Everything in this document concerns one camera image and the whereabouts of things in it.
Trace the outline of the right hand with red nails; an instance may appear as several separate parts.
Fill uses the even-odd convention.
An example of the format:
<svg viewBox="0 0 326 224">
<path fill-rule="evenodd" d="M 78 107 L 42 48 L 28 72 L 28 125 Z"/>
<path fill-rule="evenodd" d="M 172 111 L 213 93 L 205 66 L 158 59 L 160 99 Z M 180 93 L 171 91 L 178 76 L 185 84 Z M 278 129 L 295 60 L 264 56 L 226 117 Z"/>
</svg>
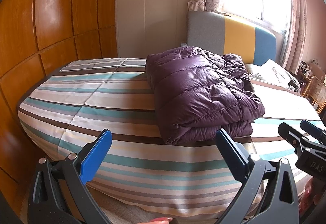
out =
<svg viewBox="0 0 326 224">
<path fill-rule="evenodd" d="M 303 216 L 306 211 L 312 206 L 317 206 L 325 192 L 325 183 L 319 179 L 311 177 L 304 186 L 304 193 L 299 202 L 300 216 Z"/>
</svg>

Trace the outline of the left hand with red nails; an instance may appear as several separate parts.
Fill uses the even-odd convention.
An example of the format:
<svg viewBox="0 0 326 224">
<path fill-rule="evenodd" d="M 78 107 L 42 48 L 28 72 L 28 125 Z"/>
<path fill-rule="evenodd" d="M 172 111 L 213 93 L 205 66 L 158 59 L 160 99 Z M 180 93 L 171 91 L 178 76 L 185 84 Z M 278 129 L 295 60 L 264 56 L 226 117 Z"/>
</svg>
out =
<svg viewBox="0 0 326 224">
<path fill-rule="evenodd" d="M 172 220 L 173 220 L 172 217 L 160 217 L 160 218 L 153 219 L 151 221 L 141 222 L 138 224 L 170 224 Z"/>
</svg>

